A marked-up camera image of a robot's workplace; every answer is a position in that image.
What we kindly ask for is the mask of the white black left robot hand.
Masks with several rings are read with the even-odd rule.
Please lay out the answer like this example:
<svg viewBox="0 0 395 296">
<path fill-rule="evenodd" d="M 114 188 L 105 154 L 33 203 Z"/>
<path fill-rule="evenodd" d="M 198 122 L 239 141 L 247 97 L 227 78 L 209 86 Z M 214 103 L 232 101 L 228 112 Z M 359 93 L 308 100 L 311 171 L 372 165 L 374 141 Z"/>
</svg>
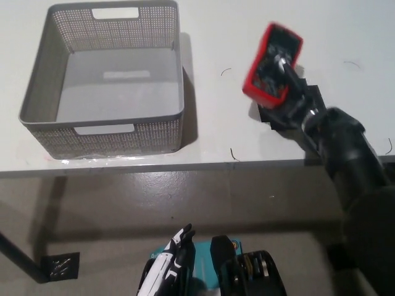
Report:
<svg viewBox="0 0 395 296">
<path fill-rule="evenodd" d="M 196 249 L 192 224 L 181 228 L 164 247 L 150 258 L 142 273 L 138 295 L 188 295 Z"/>
</svg>

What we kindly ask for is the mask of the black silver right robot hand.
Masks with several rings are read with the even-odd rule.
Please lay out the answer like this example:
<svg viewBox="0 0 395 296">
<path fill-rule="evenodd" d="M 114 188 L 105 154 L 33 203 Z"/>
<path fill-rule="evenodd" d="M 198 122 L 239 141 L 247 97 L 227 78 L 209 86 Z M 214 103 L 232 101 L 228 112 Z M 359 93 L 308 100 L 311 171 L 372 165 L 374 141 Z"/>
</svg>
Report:
<svg viewBox="0 0 395 296">
<path fill-rule="evenodd" d="M 303 130 L 308 120 L 326 109 L 317 85 L 308 85 L 280 55 L 274 58 L 275 69 L 285 80 L 288 94 L 284 102 L 269 111 L 270 126 L 275 131 Z"/>
</svg>

